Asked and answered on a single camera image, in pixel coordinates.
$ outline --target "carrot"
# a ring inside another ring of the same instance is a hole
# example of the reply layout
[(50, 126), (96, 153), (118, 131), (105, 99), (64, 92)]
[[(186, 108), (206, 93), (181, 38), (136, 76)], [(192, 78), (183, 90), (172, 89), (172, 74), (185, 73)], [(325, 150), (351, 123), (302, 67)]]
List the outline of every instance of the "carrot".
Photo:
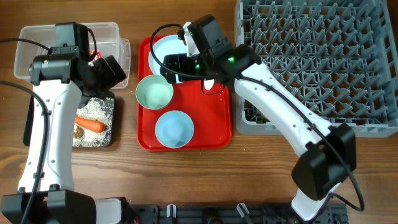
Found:
[(84, 119), (76, 116), (75, 123), (79, 124), (83, 128), (89, 129), (90, 131), (94, 131), (96, 133), (101, 133), (105, 130), (106, 126), (101, 121), (93, 121), (90, 119)]

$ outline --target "clear plastic container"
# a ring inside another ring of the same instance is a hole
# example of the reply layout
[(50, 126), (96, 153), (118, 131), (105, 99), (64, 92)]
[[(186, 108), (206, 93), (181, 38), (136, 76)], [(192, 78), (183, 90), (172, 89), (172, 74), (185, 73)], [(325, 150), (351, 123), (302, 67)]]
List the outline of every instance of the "clear plastic container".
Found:
[[(118, 83), (113, 89), (122, 89), (129, 84), (131, 49), (130, 42), (127, 39), (120, 38), (119, 27), (114, 22), (96, 22), (83, 23), (90, 28), (95, 36), (97, 49), (101, 52), (103, 58), (113, 55), (126, 73), (127, 78)], [(94, 43), (91, 35), (90, 49), (94, 49)], [(55, 25), (27, 26), (22, 28), (19, 38), (33, 40), (47, 47), (53, 47), (55, 44)], [(14, 75), (19, 79), (29, 82), (29, 66), (33, 59), (47, 51), (34, 44), (19, 42), (15, 56)]]

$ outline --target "wooden table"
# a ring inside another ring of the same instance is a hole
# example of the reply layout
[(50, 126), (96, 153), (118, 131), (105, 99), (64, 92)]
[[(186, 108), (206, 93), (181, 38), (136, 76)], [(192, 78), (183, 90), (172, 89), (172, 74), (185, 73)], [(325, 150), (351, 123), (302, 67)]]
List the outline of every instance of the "wooden table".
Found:
[[(75, 149), (72, 169), (77, 192), (94, 198), (125, 196), (131, 203), (167, 205), (202, 202), (289, 202), (296, 194), (290, 172), (297, 161), (282, 136), (243, 136), (234, 128), (224, 149), (149, 153), (137, 143), (137, 48), (140, 41), (167, 23), (213, 14), (224, 33), (234, 38), (235, 0), (201, 1), (3, 1), (0, 39), (18, 37), (24, 26), (57, 22), (116, 22), (132, 47), (131, 81), (114, 91), (118, 105), (115, 142), (105, 149)], [(397, 4), (390, 3), (391, 19)], [(13, 75), (16, 43), (2, 44), (0, 80), (30, 86)], [(14, 194), (27, 159), (22, 143), (29, 104), (27, 94), (0, 87), (0, 195)], [(364, 213), (349, 209), (350, 223), (398, 222), (398, 134), (387, 139), (357, 138), (355, 176), (366, 202)], [(357, 203), (346, 181), (337, 192)], [(1, 215), (0, 223), (8, 223)]]

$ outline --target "plastic dish rack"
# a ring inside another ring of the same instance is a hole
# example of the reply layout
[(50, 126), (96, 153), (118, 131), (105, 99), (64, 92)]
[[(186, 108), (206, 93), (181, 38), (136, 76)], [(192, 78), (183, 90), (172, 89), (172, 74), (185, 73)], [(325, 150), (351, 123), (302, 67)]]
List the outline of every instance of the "plastic dish rack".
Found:
[[(357, 137), (398, 131), (397, 51), (386, 1), (238, 0), (235, 43), (251, 46), (278, 81)], [(242, 134), (280, 134), (237, 96)]]

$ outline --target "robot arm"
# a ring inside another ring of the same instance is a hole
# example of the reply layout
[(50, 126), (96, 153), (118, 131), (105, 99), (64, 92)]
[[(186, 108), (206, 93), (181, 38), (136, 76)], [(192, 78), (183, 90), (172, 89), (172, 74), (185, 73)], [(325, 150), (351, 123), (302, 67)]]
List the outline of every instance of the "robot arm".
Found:
[[(245, 77), (255, 78), (268, 85), (272, 85), (276, 90), (285, 95), (295, 106), (308, 116), (310, 121), (327, 136), (330, 134), (328, 127), (331, 123), (317, 114), (312, 113), (306, 106), (290, 94), (271, 74), (265, 64), (253, 64), (242, 72)], [(260, 112), (274, 124), (285, 136), (294, 152), (299, 157), (308, 151), (305, 147), (308, 142), (319, 142), (320, 137), (314, 132), (309, 131), (308, 124), (289, 106), (284, 100), (272, 91), (267, 91), (263, 86), (246, 81), (235, 80), (234, 88), (236, 94), (252, 103)], [(331, 190), (335, 190), (340, 183), (337, 183)], [(292, 201), (292, 208), (303, 220), (313, 219), (325, 203), (326, 197), (320, 200), (312, 200), (298, 189)]]
[[(91, 97), (105, 98), (111, 87), (126, 78), (113, 56), (99, 58), (89, 66), (93, 58), (89, 53), (89, 32), (92, 34), (87, 27), (74, 22), (57, 24), (55, 47), (48, 55), (36, 56), (30, 66), (33, 92), (45, 102), (48, 111), (43, 113), (35, 99), (29, 155), (18, 194), (5, 195), (1, 202), (2, 213), (11, 223), (21, 222), (33, 195), (34, 211), (28, 211), (32, 223), (109, 224), (125, 221), (124, 217), (129, 216), (124, 215), (129, 213), (125, 198), (94, 201), (73, 191), (72, 137), (76, 111)], [(44, 116), (49, 117), (48, 138), (44, 162), (39, 164)], [(36, 174), (38, 166), (42, 166), (41, 174)], [(37, 176), (39, 186), (33, 191)]]
[[(261, 58), (249, 47), (240, 45), (233, 49), (213, 16), (207, 15), (193, 23), (188, 22), (183, 29), (183, 35), (179, 34), (179, 37), (187, 45), (187, 57), (201, 57), (197, 63), (200, 63), (204, 74), (219, 77), (215, 82), (226, 85), (251, 102), (287, 138), (299, 156), (292, 171), (293, 180), (298, 186), (292, 208), (302, 220), (314, 219), (327, 202), (328, 194), (347, 178), (347, 173), (331, 150), (325, 147), (321, 137), (274, 91), (284, 95), (326, 136), (334, 148), (338, 148), (351, 170), (356, 168), (353, 130), (347, 124), (335, 128), (329, 121), (312, 113), (274, 78)], [(245, 77), (263, 82), (273, 87), (274, 91), (247, 81)]]

